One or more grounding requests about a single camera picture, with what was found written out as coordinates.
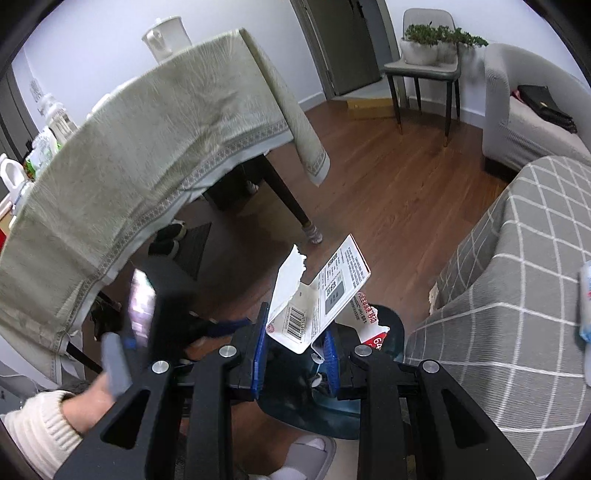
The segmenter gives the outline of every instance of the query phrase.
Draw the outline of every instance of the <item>beige tablecloth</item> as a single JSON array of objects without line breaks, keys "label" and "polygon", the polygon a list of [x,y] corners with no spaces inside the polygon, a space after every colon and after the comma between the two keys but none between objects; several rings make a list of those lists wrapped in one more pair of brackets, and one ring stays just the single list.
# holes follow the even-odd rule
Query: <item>beige tablecloth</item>
[{"label": "beige tablecloth", "polygon": [[245,30],[185,50],[126,86],[31,190],[0,257],[0,335],[60,383],[70,335],[136,245],[221,178],[228,159],[290,131],[320,184],[329,158]]}]

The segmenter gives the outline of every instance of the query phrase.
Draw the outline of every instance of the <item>gray handle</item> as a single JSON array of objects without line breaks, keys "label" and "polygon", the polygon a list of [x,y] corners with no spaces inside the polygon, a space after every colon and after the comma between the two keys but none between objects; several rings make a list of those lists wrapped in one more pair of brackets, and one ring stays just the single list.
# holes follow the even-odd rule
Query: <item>gray handle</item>
[{"label": "gray handle", "polygon": [[115,398],[120,397],[131,386],[131,374],[123,352],[121,337],[107,332],[100,339],[103,369],[109,377],[109,391]]}]

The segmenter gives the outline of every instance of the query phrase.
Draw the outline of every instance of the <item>white kettle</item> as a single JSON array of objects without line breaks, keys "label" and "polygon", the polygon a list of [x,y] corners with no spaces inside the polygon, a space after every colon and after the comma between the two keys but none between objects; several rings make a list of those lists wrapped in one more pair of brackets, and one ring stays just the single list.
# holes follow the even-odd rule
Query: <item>white kettle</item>
[{"label": "white kettle", "polygon": [[28,180],[24,168],[19,162],[11,160],[3,153],[0,155],[0,177],[8,190],[8,198],[13,204],[16,203]]},{"label": "white kettle", "polygon": [[180,17],[157,18],[142,40],[158,63],[193,45]]}]

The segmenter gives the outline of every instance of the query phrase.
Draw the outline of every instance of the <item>potted plant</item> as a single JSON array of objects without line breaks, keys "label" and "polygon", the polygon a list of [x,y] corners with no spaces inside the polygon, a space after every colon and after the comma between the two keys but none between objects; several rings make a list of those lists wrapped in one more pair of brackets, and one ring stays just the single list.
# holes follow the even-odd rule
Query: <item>potted plant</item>
[{"label": "potted plant", "polygon": [[488,42],[482,37],[475,37],[461,28],[452,30],[449,27],[439,26],[437,28],[439,39],[437,61],[439,63],[453,63],[456,59],[457,48],[486,47]]},{"label": "potted plant", "polygon": [[437,29],[429,25],[409,25],[400,40],[402,57],[412,65],[435,65],[437,63]]}]

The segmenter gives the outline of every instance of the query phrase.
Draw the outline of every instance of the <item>black sneaker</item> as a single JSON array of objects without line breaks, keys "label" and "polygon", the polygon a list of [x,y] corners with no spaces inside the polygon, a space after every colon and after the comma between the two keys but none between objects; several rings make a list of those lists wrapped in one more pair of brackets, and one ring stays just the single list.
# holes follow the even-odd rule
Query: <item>black sneaker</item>
[{"label": "black sneaker", "polygon": [[187,227],[185,227],[184,222],[171,223],[158,230],[155,242],[162,242],[164,240],[181,240],[186,233]]},{"label": "black sneaker", "polygon": [[178,242],[176,240],[164,240],[162,242],[152,242],[148,248],[148,255],[163,255],[174,258],[178,253]]}]

